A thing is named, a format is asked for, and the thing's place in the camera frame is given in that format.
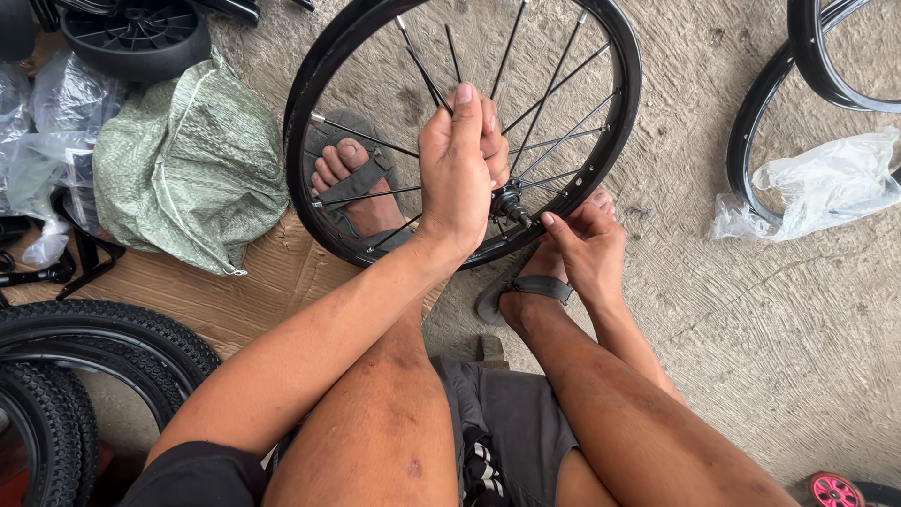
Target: foot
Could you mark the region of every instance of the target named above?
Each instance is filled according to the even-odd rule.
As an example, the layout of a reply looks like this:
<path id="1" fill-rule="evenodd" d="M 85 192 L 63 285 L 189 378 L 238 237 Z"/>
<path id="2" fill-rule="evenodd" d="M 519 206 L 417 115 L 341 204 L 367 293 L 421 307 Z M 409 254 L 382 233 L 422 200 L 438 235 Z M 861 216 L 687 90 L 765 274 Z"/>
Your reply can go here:
<path id="1" fill-rule="evenodd" d="M 366 149 L 350 137 L 341 139 L 337 146 L 326 146 L 323 148 L 323 156 L 316 159 L 316 172 L 311 178 L 313 195 L 318 196 L 337 185 L 367 161 L 369 154 Z M 377 194 L 390 190 L 388 182 L 382 178 L 367 193 Z M 351 201 L 342 210 L 362 237 L 397 229 L 406 223 L 404 215 L 397 208 L 397 201 L 391 195 Z"/>
<path id="2" fill-rule="evenodd" d="M 601 208 L 609 217 L 616 220 L 615 211 L 616 207 L 614 206 L 613 197 L 610 195 L 610 192 L 604 189 L 596 189 L 594 192 L 585 199 L 585 202 L 588 204 L 593 204 Z M 552 241 L 542 243 L 542 245 L 538 248 L 538 251 L 535 252 L 535 255 L 532 256 L 532 259 L 523 267 L 523 270 L 519 273 L 519 276 L 528 276 L 533 274 L 540 274 L 544 276 L 552 276 L 554 278 L 560 279 L 563 283 L 567 283 L 569 278 L 567 278 L 566 269 L 563 266 L 563 257 L 560 255 L 560 249 Z M 539 294 L 531 294 L 526 292 L 520 292 L 518 290 L 510 290 L 508 292 L 504 292 L 501 294 L 501 298 L 499 301 L 499 307 L 501 310 L 501 315 L 504 316 L 504 320 L 507 323 L 516 328 L 516 325 L 520 322 L 520 311 L 523 308 L 524 300 L 534 300 L 539 303 L 549 303 L 549 304 L 560 304 L 557 300 L 553 298 L 548 298 L 546 296 L 541 296 Z"/>

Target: pink wheel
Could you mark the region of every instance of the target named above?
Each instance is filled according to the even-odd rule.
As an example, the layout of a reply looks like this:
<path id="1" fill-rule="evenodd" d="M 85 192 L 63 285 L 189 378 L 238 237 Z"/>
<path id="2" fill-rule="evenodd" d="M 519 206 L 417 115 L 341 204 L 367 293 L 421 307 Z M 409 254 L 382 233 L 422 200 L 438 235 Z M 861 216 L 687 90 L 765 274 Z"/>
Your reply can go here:
<path id="1" fill-rule="evenodd" d="M 823 507 L 864 507 L 863 494 L 854 483 L 832 472 L 817 472 L 807 481 L 817 505 Z"/>

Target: cardboard sheet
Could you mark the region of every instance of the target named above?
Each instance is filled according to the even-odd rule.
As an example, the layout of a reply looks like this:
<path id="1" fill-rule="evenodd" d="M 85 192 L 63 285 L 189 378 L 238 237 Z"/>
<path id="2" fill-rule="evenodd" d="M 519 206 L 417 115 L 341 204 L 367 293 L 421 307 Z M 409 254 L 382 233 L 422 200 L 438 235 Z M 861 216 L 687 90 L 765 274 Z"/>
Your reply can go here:
<path id="1" fill-rule="evenodd" d="M 37 236 L 38 231 L 32 230 L 10 249 L 17 262 Z M 68 248 L 77 258 L 74 241 Z M 243 267 L 247 275 L 219 277 L 164 253 L 129 249 L 110 272 L 71 298 L 121 301 L 156 310 L 193 329 L 225 359 L 360 272 L 316 243 L 293 210 L 248 245 Z M 426 295 L 423 316 L 444 285 Z M 42 282 L 2 291 L 11 304 L 21 305 L 52 300 L 60 288 Z"/>

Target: gray shorts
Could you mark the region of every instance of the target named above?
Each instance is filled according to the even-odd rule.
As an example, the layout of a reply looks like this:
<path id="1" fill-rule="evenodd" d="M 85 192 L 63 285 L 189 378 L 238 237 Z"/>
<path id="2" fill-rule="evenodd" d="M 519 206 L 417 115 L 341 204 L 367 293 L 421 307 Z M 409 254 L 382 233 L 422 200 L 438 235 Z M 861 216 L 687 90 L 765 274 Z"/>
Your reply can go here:
<path id="1" fill-rule="evenodd" d="M 463 430 L 476 426 L 491 435 L 514 505 L 555 505 L 560 464 L 578 443 L 548 380 L 531 373 L 486 370 L 443 356 L 433 357 L 432 365 L 450 404 L 460 493 Z"/>

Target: sandal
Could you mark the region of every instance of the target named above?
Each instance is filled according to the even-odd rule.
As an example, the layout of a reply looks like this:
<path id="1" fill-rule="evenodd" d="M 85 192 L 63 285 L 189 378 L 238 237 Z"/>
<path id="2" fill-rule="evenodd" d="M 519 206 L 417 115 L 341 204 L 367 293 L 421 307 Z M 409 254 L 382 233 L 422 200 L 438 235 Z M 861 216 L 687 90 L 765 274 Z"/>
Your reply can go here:
<path id="1" fill-rule="evenodd" d="M 504 316 L 501 315 L 499 301 L 501 294 L 510 290 L 519 290 L 520 292 L 530 292 L 531 294 L 540 294 L 566 305 L 569 296 L 572 294 L 572 286 L 564 283 L 559 278 L 546 276 L 543 274 L 530 274 L 528 276 L 519 276 L 526 263 L 532 259 L 535 252 L 538 251 L 540 243 L 530 244 L 523 250 L 523 253 L 516 259 L 507 271 L 497 277 L 488 284 L 487 287 L 476 298 L 476 312 L 488 324 L 497 327 L 506 327 L 507 323 Z"/>
<path id="2" fill-rule="evenodd" d="M 335 109 L 325 115 L 325 118 L 337 123 L 346 125 L 366 135 L 371 135 L 377 139 L 386 140 L 385 136 L 378 131 L 372 120 L 364 116 L 362 113 L 353 109 Z M 323 149 L 326 146 L 335 146 L 341 139 L 350 137 L 359 142 L 363 149 L 369 154 L 369 160 L 359 169 L 352 172 L 350 176 L 339 181 L 336 185 L 319 194 L 322 202 L 328 202 L 336 199 L 356 198 L 366 194 L 376 183 L 382 178 L 387 181 L 388 186 L 394 190 L 397 189 L 397 177 L 395 171 L 395 160 L 390 152 L 383 150 L 378 144 L 360 138 L 354 134 L 349 134 L 342 129 L 333 127 L 325 123 L 313 125 L 306 135 L 306 144 L 304 146 L 304 178 L 309 181 L 316 172 L 316 159 L 323 156 Z M 397 194 L 395 201 L 400 205 Z M 347 203 L 331 204 L 321 208 L 325 217 L 332 222 L 344 234 L 359 240 L 363 244 L 375 246 L 384 238 L 392 236 L 379 246 L 381 249 L 392 250 L 410 239 L 413 233 L 409 229 L 397 232 L 396 229 L 388 229 L 380 233 L 361 237 L 357 230 L 353 227 L 350 219 L 344 214 L 342 207 Z"/>

